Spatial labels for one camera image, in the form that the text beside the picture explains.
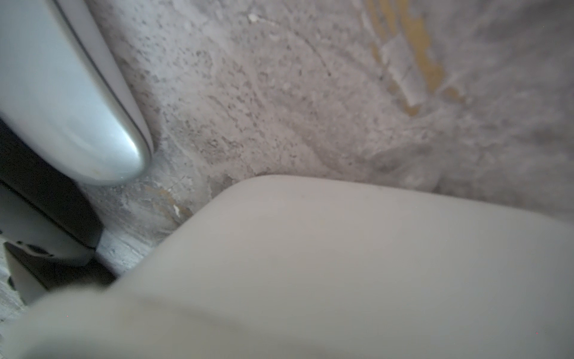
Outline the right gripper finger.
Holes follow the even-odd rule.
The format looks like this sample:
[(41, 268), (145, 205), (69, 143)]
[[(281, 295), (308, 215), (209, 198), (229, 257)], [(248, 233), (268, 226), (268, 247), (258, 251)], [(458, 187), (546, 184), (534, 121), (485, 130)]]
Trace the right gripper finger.
[(107, 287), (95, 258), (103, 223), (76, 184), (1, 125), (1, 238), (7, 282), (23, 303), (68, 286)]

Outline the silver mouse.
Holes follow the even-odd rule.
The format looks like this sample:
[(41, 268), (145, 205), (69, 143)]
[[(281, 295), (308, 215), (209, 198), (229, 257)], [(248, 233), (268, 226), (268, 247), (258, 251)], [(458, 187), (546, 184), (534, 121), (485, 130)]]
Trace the silver mouse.
[(142, 175), (149, 127), (84, 1), (1, 3), (1, 119), (71, 179)]

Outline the white mouse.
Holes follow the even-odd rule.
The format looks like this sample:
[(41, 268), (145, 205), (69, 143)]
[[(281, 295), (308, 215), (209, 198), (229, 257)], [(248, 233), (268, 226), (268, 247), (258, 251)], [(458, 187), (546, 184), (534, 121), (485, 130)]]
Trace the white mouse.
[(7, 358), (571, 358), (573, 226), (420, 191), (240, 182), (110, 287), (69, 287)]

